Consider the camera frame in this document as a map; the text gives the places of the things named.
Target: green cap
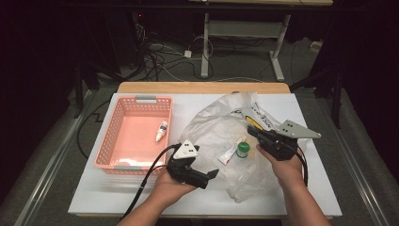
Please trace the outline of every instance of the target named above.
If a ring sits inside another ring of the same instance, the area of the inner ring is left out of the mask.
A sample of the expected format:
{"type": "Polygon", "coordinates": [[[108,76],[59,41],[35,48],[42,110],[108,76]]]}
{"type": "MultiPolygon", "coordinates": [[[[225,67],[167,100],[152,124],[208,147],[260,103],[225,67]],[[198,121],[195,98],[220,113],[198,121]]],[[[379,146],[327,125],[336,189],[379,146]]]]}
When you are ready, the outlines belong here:
{"type": "Polygon", "coordinates": [[[246,142],[241,142],[238,144],[238,151],[240,151],[241,153],[247,153],[249,152],[249,144],[247,144],[246,142]]]}

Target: person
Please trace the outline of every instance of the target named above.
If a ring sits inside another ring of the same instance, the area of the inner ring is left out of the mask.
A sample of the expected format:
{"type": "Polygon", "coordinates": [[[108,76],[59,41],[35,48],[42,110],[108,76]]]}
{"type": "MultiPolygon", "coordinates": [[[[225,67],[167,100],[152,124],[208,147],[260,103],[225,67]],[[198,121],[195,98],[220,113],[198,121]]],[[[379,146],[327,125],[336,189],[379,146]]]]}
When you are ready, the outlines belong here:
{"type": "MultiPolygon", "coordinates": [[[[278,161],[263,150],[259,144],[256,148],[271,162],[273,171],[279,179],[291,225],[330,225],[316,200],[305,186],[302,177],[302,164],[299,159],[293,157],[291,160],[278,161]]],[[[177,202],[183,195],[195,189],[194,186],[173,180],[166,169],[161,169],[150,196],[127,215],[118,226],[155,225],[165,209],[177,202]]]]}

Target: pink plastic basket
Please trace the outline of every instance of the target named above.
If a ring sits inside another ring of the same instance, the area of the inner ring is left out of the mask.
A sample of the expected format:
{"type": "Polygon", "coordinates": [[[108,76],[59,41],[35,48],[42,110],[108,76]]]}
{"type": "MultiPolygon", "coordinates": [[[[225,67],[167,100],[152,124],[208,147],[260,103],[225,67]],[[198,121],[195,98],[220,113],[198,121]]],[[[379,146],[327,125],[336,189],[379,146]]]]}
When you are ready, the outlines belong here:
{"type": "MultiPolygon", "coordinates": [[[[168,130],[158,141],[162,121],[170,125],[171,97],[119,97],[94,165],[111,174],[145,174],[168,146],[168,130]]],[[[156,166],[165,164],[165,155],[156,166]]]]}

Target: person's left hand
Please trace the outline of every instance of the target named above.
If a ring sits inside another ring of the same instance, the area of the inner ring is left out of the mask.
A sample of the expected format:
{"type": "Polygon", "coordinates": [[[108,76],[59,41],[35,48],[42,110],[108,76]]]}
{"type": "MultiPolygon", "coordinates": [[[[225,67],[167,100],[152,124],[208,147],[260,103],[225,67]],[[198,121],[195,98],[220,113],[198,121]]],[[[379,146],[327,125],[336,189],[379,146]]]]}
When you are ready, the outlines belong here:
{"type": "Polygon", "coordinates": [[[177,202],[183,195],[195,189],[194,186],[173,180],[167,169],[160,169],[155,186],[148,199],[151,202],[159,203],[165,209],[177,202]]]}

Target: clear plastic bag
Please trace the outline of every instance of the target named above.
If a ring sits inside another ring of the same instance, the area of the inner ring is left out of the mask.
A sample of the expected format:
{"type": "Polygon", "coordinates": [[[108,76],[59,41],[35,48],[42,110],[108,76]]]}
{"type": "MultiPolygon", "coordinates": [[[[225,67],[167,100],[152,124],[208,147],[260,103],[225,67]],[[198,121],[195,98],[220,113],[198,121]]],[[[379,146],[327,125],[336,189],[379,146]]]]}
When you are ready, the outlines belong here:
{"type": "MultiPolygon", "coordinates": [[[[248,123],[237,113],[256,105],[256,93],[227,94],[205,107],[186,126],[179,141],[189,139],[200,146],[193,168],[200,171],[219,169],[218,177],[226,181],[226,191],[236,202],[265,194],[279,184],[271,164],[256,149],[256,138],[247,133],[248,123]],[[231,148],[237,139],[247,136],[250,150],[246,158],[234,155],[225,166],[218,157],[231,148]]],[[[259,108],[275,125],[273,117],[259,108]]]]}

